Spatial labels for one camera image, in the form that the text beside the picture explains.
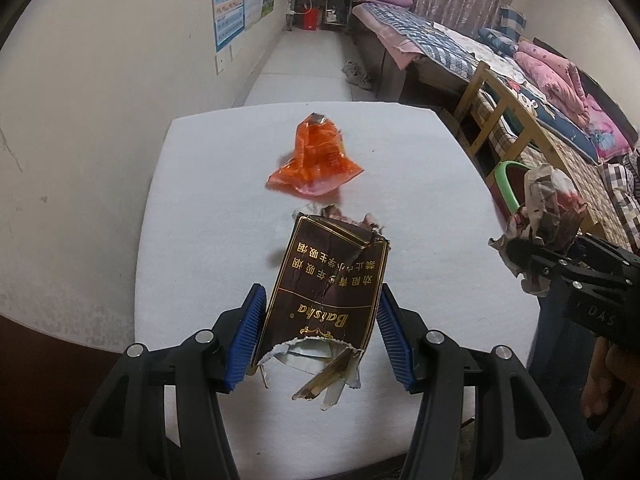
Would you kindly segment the brown grey wrapper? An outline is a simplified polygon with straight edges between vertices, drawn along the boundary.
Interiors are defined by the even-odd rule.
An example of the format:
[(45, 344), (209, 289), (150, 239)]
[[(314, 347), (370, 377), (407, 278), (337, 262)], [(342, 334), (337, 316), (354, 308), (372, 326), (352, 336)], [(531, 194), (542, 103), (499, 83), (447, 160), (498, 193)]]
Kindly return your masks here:
[(524, 204), (511, 214), (503, 234), (488, 245), (500, 255), (521, 288), (529, 295), (548, 295), (551, 278), (535, 270), (530, 257), (535, 249), (565, 255), (587, 215), (587, 205), (565, 172), (548, 164), (524, 176)]

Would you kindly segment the green rimmed red trash bin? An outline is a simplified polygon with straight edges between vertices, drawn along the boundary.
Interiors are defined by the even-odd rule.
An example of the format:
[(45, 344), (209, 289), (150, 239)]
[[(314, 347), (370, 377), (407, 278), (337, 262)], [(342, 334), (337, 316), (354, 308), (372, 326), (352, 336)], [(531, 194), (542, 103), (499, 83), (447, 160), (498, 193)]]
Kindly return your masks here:
[(515, 160), (498, 163), (494, 173), (495, 181), (489, 191), (503, 218), (509, 218), (524, 205), (524, 177), (528, 172), (529, 167)]

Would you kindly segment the navy cartoon blanket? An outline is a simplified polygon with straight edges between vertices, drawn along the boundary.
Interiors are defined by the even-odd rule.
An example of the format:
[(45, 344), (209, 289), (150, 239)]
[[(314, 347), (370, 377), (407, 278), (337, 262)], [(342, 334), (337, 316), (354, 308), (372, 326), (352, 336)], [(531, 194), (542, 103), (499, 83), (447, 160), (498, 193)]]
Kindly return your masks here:
[(599, 163), (596, 147), (590, 137), (582, 129), (579, 129), (578, 125), (575, 125), (570, 118), (516, 81), (501, 75), (498, 76), (498, 79), (542, 128), (549, 130), (565, 144), (574, 148), (588, 164), (597, 165)]

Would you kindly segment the pink floral folded quilt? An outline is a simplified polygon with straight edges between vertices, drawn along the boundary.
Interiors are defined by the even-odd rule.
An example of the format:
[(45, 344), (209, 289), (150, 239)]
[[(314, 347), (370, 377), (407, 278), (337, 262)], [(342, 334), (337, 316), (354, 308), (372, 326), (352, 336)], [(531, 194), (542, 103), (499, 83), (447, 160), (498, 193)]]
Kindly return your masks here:
[(588, 129), (590, 115), (587, 96), (573, 62), (529, 41), (518, 43), (513, 58), (549, 103), (578, 128)]

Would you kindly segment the blue plaid pillow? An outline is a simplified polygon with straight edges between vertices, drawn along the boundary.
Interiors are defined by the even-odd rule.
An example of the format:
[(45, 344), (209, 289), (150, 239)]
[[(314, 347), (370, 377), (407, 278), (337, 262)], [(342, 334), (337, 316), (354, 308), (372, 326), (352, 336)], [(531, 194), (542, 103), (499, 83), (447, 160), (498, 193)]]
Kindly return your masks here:
[(510, 6), (502, 6), (499, 10), (498, 31), (511, 40), (518, 42), (526, 27), (526, 16), (512, 9)]

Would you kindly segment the bed with blue plaid quilt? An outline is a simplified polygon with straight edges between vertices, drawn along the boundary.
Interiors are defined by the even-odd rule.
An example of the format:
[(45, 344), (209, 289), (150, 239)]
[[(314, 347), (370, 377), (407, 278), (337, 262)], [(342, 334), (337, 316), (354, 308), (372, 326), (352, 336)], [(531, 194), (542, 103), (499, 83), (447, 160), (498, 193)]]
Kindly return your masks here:
[(400, 6), (365, 2), (354, 7), (354, 17), (382, 44), (397, 68), (418, 66), (421, 80), (430, 84), (440, 79), (456, 88), (472, 79), (480, 63), (503, 80), (518, 84), (525, 75), (515, 62), (495, 54), (490, 47), (432, 22)]

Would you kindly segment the orange plastic wrapper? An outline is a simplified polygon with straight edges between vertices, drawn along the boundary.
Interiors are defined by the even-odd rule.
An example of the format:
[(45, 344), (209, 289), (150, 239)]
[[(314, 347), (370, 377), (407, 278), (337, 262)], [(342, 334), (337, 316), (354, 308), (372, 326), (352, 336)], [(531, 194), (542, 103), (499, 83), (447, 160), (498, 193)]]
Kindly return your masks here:
[(346, 154), (341, 130), (326, 115), (312, 113), (296, 128), (291, 159), (270, 174), (266, 185), (322, 196), (362, 173), (363, 168)]

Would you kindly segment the grey shoes on floor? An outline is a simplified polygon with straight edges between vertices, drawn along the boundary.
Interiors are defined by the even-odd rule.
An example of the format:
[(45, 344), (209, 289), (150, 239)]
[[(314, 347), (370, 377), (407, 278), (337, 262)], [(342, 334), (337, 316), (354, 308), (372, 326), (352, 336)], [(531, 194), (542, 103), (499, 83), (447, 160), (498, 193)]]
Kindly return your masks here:
[(347, 82), (352, 86), (362, 90), (370, 91), (372, 89), (372, 81), (368, 73), (356, 62), (347, 61), (342, 68)]

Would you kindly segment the red bucket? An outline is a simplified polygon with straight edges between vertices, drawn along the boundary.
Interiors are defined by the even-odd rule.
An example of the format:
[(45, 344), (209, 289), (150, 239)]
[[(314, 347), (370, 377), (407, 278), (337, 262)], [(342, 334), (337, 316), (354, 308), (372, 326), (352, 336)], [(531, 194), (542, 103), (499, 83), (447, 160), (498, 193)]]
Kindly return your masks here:
[(309, 8), (302, 13), (302, 29), (316, 30), (318, 27), (319, 11), (317, 8)]

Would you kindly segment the blue wall poster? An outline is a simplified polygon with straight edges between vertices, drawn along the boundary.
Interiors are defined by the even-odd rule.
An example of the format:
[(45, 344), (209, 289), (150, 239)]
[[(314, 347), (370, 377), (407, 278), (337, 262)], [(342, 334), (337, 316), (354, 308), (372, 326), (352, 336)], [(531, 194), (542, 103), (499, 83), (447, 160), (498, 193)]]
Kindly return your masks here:
[(245, 29), (244, 0), (212, 0), (216, 52), (224, 50)]

